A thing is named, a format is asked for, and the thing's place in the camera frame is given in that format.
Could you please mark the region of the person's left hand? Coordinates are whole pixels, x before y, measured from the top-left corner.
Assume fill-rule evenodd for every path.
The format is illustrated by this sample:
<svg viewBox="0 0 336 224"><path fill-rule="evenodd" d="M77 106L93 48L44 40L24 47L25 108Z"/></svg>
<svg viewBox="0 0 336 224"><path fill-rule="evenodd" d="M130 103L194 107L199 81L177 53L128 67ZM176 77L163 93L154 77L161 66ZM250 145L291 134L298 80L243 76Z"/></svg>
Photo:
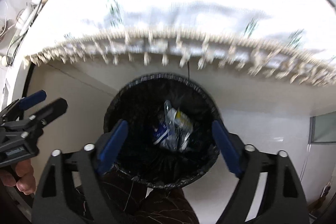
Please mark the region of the person's left hand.
<svg viewBox="0 0 336 224"><path fill-rule="evenodd" d="M1 169L1 182L4 186L14 187L25 195L33 194L36 191L36 180L34 177L34 168L31 159L18 162L13 168L19 180L16 181L14 176L8 171Z"/></svg>

